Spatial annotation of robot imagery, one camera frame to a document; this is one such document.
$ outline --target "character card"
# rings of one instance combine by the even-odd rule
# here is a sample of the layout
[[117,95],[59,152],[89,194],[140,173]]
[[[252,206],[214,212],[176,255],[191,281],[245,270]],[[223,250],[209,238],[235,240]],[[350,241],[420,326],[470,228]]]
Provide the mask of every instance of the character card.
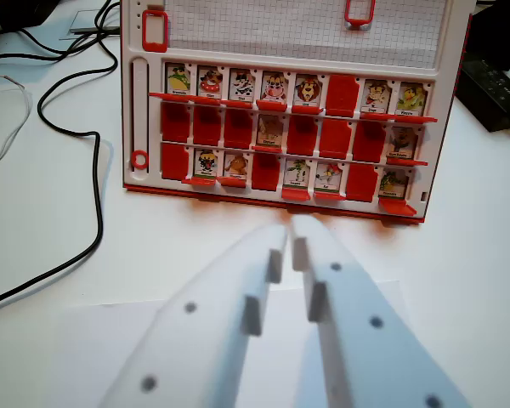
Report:
[[257,145],[281,147],[282,134],[283,122],[278,116],[258,116]]
[[321,82],[316,75],[297,75],[293,104],[299,106],[319,106]]
[[336,163],[319,163],[315,171],[314,190],[338,192],[342,170]]
[[229,99],[253,102],[255,78],[249,70],[230,70]]
[[416,149],[417,135],[411,127],[392,127],[388,157],[411,159]]
[[387,113],[391,88],[387,81],[367,79],[363,91],[360,111],[370,113]]
[[193,176],[215,179],[218,171],[218,157],[213,150],[195,149],[195,169]]
[[287,81],[281,72],[263,72],[261,99],[281,104],[287,103]]
[[225,153],[223,175],[235,179],[247,179],[248,161],[241,153]]
[[223,74],[217,66],[198,67],[198,95],[207,98],[221,99],[221,82]]
[[309,166],[305,160],[286,160],[286,172],[283,176],[284,187],[307,189]]
[[166,64],[167,94],[189,95],[190,73],[185,70],[185,64]]
[[408,176],[406,170],[387,169],[383,171],[380,183],[380,197],[405,198]]
[[402,82],[395,115],[423,116],[427,91],[421,83]]

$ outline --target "lion character card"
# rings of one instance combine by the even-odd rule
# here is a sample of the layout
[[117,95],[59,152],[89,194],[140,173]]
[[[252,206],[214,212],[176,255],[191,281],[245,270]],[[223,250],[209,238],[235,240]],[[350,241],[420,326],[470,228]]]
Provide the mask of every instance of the lion character card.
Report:
[[293,104],[299,106],[319,106],[321,82],[316,75],[297,75]]

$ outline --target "white cable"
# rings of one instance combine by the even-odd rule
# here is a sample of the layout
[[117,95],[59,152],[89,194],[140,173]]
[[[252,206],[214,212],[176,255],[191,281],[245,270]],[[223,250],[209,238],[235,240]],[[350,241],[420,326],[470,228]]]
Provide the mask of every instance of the white cable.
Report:
[[9,134],[9,136],[3,141],[2,147],[0,148],[0,161],[3,159],[4,156],[6,156],[6,153],[8,153],[9,148],[11,147],[11,144],[15,140],[15,136],[17,136],[17,133],[21,130],[21,128],[25,125],[26,120],[28,119],[28,116],[30,116],[32,111],[32,99],[30,95],[26,92],[25,87],[23,87],[20,83],[15,81],[14,79],[10,78],[6,75],[0,75],[0,78],[4,78],[11,83],[17,85],[19,90],[23,93],[23,96],[25,97],[25,117],[23,118],[22,122],[18,127],[14,129],[12,133]]

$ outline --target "paper sheet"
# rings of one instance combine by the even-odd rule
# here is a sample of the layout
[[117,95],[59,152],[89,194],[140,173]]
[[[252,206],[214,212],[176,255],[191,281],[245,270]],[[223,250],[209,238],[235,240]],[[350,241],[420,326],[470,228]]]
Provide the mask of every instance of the paper sheet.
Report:
[[[399,282],[378,287],[408,325]],[[98,407],[163,304],[94,305],[65,313],[46,406]],[[326,406],[322,367],[317,325],[306,319],[303,289],[271,291],[263,335],[248,345],[236,407]]]
[[[371,0],[351,0],[365,18]],[[433,68],[446,0],[375,0],[352,31],[346,0],[166,0],[170,48]]]

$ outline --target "grid paper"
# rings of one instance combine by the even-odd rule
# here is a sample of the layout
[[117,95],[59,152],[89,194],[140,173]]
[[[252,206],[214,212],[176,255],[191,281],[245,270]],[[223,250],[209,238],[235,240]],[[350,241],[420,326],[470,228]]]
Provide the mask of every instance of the grid paper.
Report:
[[[371,0],[351,0],[365,18]],[[352,31],[346,0],[165,0],[169,47],[434,68],[446,0],[376,0]]]

